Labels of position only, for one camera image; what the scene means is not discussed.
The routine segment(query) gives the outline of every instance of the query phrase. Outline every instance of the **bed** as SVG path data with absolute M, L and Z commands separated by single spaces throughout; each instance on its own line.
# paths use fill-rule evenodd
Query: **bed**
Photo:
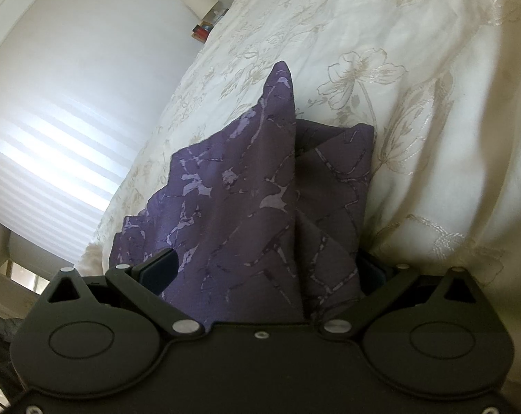
M 184 75 L 77 265 L 167 184 L 170 158 L 292 74 L 297 118 L 374 126 L 361 245 L 389 264 L 464 266 L 516 347 L 521 407 L 521 0 L 236 0 Z

